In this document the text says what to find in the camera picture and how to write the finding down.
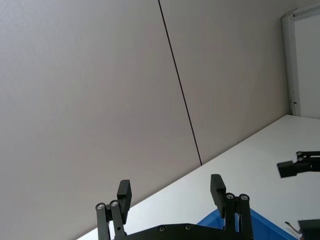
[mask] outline blue plastic bin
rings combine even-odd
[[[297,240],[294,236],[282,230],[252,209],[251,219],[255,240]],[[222,229],[224,224],[225,220],[220,217],[218,210],[213,211],[198,223],[198,225],[216,229]]]

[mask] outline bolt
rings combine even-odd
[[[164,232],[166,230],[166,227],[165,226],[160,226],[159,227],[159,232]]]
[[[189,231],[191,229],[191,226],[188,224],[185,226],[185,230]]]
[[[105,205],[101,203],[101,204],[99,204],[96,208],[97,208],[97,209],[103,209],[104,207],[105,207]]]
[[[242,199],[242,200],[248,200],[248,197],[247,197],[246,195],[242,195],[242,196],[241,196],[241,199]]]
[[[117,201],[113,201],[112,203],[111,203],[111,206],[112,207],[115,207],[115,206],[117,206],[118,205],[118,202]]]

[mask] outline white tabletop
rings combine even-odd
[[[320,151],[320,120],[286,115],[228,151],[133,206],[124,226],[128,234],[162,224],[196,224],[216,209],[211,174],[220,174],[227,192],[250,196],[250,207],[293,234],[298,220],[320,218],[320,173],[280,178],[277,163],[298,151]],[[110,224],[113,236],[113,225]],[[97,240],[97,229],[78,240]]]

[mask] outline white table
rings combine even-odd
[[[320,218],[320,173],[279,176],[276,164],[295,160],[297,151],[320,151],[320,120],[282,117],[133,206],[125,231],[132,234],[161,224],[198,223],[216,209],[210,176],[220,174],[227,192],[248,194],[253,210],[294,235],[285,221],[298,228],[298,220]],[[94,229],[78,240],[97,239]]]

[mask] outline blue container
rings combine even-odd
[[[252,209],[251,219],[253,237],[255,240],[297,240],[294,236],[282,230],[280,227],[273,224],[268,219],[264,218]],[[201,220],[198,225],[222,229],[225,225],[225,220],[220,217],[218,210],[215,210],[208,216],[206,216],[203,220]]]

